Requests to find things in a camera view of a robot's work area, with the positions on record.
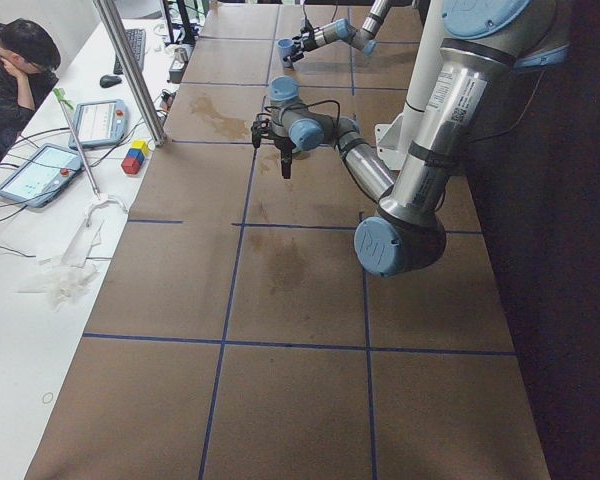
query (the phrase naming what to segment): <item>dark wall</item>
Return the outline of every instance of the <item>dark wall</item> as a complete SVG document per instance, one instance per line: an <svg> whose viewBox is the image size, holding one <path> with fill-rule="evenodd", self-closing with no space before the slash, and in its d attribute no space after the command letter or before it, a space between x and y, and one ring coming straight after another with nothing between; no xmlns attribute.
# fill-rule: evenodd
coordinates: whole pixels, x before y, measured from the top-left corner
<svg viewBox="0 0 600 480"><path fill-rule="evenodd" d="M571 40L539 84L502 82L474 139L538 88L470 144L467 177L552 479L600 480L600 2L576 2Z"/></svg>

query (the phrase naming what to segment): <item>table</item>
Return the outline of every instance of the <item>table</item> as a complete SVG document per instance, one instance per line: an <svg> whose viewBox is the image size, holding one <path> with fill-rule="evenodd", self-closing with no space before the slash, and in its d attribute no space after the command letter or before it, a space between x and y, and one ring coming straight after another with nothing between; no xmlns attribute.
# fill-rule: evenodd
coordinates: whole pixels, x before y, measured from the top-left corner
<svg viewBox="0 0 600 480"><path fill-rule="evenodd" d="M548 478L466 179L440 210L443 258L387 280L356 260L374 205L331 148L286 182L273 146L254 153L283 73L366 138L402 110L415 11L371 58L335 44L283 70L275 39L302 15L209 12L27 480Z"/></svg>
<svg viewBox="0 0 600 480"><path fill-rule="evenodd" d="M153 33L159 21L125 20L127 28L147 30L147 53L144 76L152 96L163 88L173 91L177 86L167 83L172 56L165 53L161 39ZM126 79L122 84L102 89L99 78L112 72L113 47L107 32L100 24L85 46L76 55L58 83L68 99L74 103L122 99L128 108L128 131L141 116ZM51 94L36 112L23 135L34 135L58 127L66 127L60 107ZM52 132L32 137L38 145L56 143L66 146L67 133ZM153 142L144 125L136 128L131 139L145 139L153 149ZM120 197L130 206L142 183L146 164L135 176L126 175L120 163L129 143L116 148L93 169L102 192ZM35 151L29 142L20 142L3 162L20 164L20 157ZM88 153L91 161L99 158L105 149ZM0 183L11 173L0 168ZM18 250L36 258L24 258L0 249L0 479L23 478L42 436L44 427L55 404L66 371L75 353L84 325L95 302L100 285L109 267L127 215L116 205L97 209L94 225L100 225L100 241L94 246L83 269L73 269L78 277L71 282L60 276L58 268L51 268L51 260L69 246L80 227L93 194L86 175L81 174L56 200L40 211L25 210L0 223L0 245ZM0 205L7 202L0 199ZM17 211L17 207L0 208L0 218ZM82 278L84 285L75 284ZM55 293L19 293L30 290L25 284L51 288L59 278L65 284L74 284L75 292L64 298Z"/></svg>

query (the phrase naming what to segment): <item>brown cardboard surface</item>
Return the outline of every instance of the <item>brown cardboard surface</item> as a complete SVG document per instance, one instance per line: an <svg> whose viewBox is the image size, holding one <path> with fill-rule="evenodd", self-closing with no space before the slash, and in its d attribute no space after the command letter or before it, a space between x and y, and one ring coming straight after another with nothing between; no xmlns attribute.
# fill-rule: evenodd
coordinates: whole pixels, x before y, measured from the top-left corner
<svg viewBox="0 0 600 480"><path fill-rule="evenodd" d="M283 73L371 144L402 110L414 10L370 58L340 43L282 69L274 40L301 18L209 15L28 478L547 478L466 180L439 211L443 258L380 279L352 245L375 207L336 152L297 155L287 181L268 142L254 155Z"/></svg>
<svg viewBox="0 0 600 480"><path fill-rule="evenodd" d="M364 346L362 271L352 231L246 232L229 338Z"/></svg>
<svg viewBox="0 0 600 480"><path fill-rule="evenodd" d="M271 50L271 40L204 39L196 45L182 81L235 83L240 79L243 85L263 84Z"/></svg>
<svg viewBox="0 0 600 480"><path fill-rule="evenodd" d="M248 222L354 227L361 210L375 210L329 147L298 155L291 172L290 179L282 179L280 152L275 147L258 151Z"/></svg>
<svg viewBox="0 0 600 480"><path fill-rule="evenodd" d="M218 351L82 339L26 479L194 478Z"/></svg>
<svg viewBox="0 0 600 480"><path fill-rule="evenodd" d="M378 478L549 480L515 358L375 353L373 372Z"/></svg>
<svg viewBox="0 0 600 480"><path fill-rule="evenodd" d="M230 347L206 479L369 479L363 352Z"/></svg>
<svg viewBox="0 0 600 480"><path fill-rule="evenodd" d="M239 235L230 224L129 223L85 331L222 338Z"/></svg>
<svg viewBox="0 0 600 480"><path fill-rule="evenodd" d="M513 351L482 236L449 234L434 265L368 285L373 346Z"/></svg>
<svg viewBox="0 0 600 480"><path fill-rule="evenodd" d="M165 124L175 141L251 142L251 123L262 110L266 88L182 84Z"/></svg>

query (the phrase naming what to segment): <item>white desk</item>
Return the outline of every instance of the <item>white desk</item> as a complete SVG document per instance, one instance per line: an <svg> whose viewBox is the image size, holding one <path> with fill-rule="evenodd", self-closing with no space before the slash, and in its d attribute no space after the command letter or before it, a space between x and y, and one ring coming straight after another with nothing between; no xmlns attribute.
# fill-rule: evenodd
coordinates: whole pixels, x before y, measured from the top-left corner
<svg viewBox="0 0 600 480"><path fill-rule="evenodd" d="M125 26L147 30L147 53L144 63L145 80L152 97L167 83L172 58L155 47L161 40L154 35L156 21L125 21ZM74 103L120 98L128 107L129 128L141 120L139 109L126 79L109 89L100 88L98 81L112 72L113 47L103 27L99 25L85 46L62 76L58 87L64 88ZM53 94L36 113L25 131L25 136L44 130L66 127L60 106ZM144 125L139 126L132 139L149 140ZM38 145L45 142L66 145L67 133L36 136ZM137 176L127 176L120 163L129 144L114 150L98 167L94 176L100 190L116 195L129 207L136 196L146 171L146 163ZM11 153L28 157L35 147L21 142ZM91 160L99 158L106 149L91 151ZM8 156L4 162L20 164L21 159ZM12 170L0 168L0 183ZM109 266L107 260L87 260L85 268L73 269L85 276L94 266L97 270L84 285L79 295L56 305L50 293L19 293L23 283L45 275L48 280L49 264L41 265L44 258L56 257L69 246L79 229L93 193L85 174L81 174L61 195L39 211L25 210L0 223L0 245L10 247L36 258L24 258L0 249L0 480L23 478L33 458L67 369L89 317L91 308ZM0 199L0 205L8 203ZM0 218L14 213L19 207L0 208ZM110 258L126 222L126 214L115 204L97 209L92 215L94 225L102 222L101 242L90 252L92 257Z"/></svg>

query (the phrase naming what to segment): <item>stain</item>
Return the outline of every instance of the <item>stain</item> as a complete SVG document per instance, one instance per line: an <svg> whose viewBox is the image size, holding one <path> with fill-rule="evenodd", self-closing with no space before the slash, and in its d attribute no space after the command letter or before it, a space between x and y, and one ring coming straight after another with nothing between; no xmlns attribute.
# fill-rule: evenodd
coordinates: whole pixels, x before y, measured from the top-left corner
<svg viewBox="0 0 600 480"><path fill-rule="evenodd" d="M267 210L264 208L264 203L258 202L258 212L262 216L263 223L271 223L271 219L269 218L269 214Z"/></svg>
<svg viewBox="0 0 600 480"><path fill-rule="evenodd" d="M269 167L264 162L258 162L258 166L260 167L260 173L262 173L262 174L264 174L264 173L268 172L269 170L271 170L271 167Z"/></svg>
<svg viewBox="0 0 600 480"><path fill-rule="evenodd" d="M262 244L264 243L264 239L262 238L262 235L258 234L258 233L254 233L253 235L251 235L251 245L253 245L253 250L254 251L259 251L262 249Z"/></svg>
<svg viewBox="0 0 600 480"><path fill-rule="evenodd" d="M268 252L266 259L270 281L269 293L275 295L279 291L292 292L304 281L307 259L294 237L290 240L274 237L272 240L272 251Z"/></svg>
<svg viewBox="0 0 600 480"><path fill-rule="evenodd" d="M217 134L228 140L241 140L249 133L247 122L222 115L206 93L189 102L189 111L199 116L205 124L211 125Z"/></svg>

